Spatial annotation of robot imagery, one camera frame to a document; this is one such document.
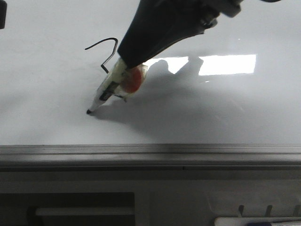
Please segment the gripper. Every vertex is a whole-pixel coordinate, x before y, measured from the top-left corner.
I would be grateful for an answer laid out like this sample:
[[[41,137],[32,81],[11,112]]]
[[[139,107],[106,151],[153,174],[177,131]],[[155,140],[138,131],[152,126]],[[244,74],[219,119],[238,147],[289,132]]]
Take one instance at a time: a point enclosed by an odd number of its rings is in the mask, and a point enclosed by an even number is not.
[[[242,0],[219,0],[219,11],[235,17]],[[142,0],[118,54],[127,68],[134,68],[173,44],[203,34],[216,25],[219,11],[202,0]]]

